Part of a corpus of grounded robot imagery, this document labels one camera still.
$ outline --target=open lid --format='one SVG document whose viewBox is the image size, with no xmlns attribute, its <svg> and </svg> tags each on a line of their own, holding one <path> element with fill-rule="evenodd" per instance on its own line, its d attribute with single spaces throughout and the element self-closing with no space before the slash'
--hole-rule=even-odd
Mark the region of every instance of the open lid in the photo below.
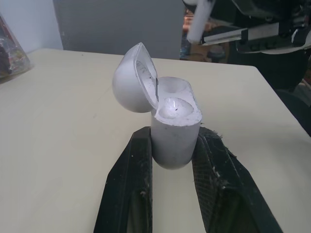
<svg viewBox="0 0 311 233">
<path fill-rule="evenodd" d="M 112 90 L 127 110 L 146 113 L 157 109 L 157 73 L 142 43 L 132 47 L 123 57 L 114 73 Z"/>
</svg>

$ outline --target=gray wall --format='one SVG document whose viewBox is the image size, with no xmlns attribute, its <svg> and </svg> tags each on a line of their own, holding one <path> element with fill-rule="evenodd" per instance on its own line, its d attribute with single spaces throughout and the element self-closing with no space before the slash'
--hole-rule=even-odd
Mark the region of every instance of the gray wall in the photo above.
<svg viewBox="0 0 311 233">
<path fill-rule="evenodd" d="M 179 58 L 182 0 L 53 1 L 65 50 L 125 54 L 143 42 L 154 58 Z"/>
</svg>

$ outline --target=white table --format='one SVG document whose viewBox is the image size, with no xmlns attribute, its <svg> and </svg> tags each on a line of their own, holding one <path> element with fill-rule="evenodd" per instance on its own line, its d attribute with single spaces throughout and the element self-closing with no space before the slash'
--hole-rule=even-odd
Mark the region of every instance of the white table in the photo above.
<svg viewBox="0 0 311 233">
<path fill-rule="evenodd" d="M 0 80 L 0 232 L 91 233 L 106 176 L 149 114 L 111 90 L 122 56 L 39 50 Z M 154 59 L 188 80 L 204 126 L 250 171 L 284 233 L 311 232 L 311 138 L 254 67 Z M 153 163 L 154 233 L 203 233 L 191 164 Z"/>
</svg>

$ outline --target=plastic bag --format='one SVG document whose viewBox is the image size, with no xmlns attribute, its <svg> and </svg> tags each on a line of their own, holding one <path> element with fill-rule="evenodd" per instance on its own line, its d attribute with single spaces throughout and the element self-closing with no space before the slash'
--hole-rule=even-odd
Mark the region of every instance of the plastic bag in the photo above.
<svg viewBox="0 0 311 233">
<path fill-rule="evenodd" d="M 30 61 L 0 14 L 0 78 L 25 72 Z"/>
</svg>

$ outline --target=white earbud case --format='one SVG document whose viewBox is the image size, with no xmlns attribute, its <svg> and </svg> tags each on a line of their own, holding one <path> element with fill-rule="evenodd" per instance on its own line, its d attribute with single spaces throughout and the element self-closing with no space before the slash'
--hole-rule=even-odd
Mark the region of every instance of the white earbud case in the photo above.
<svg viewBox="0 0 311 233">
<path fill-rule="evenodd" d="M 152 156 L 164 168 L 190 162 L 202 113 L 190 84 L 180 78 L 157 78 L 152 59 L 142 43 L 124 56 L 113 77 L 113 93 L 126 109 L 151 112 Z"/>
</svg>

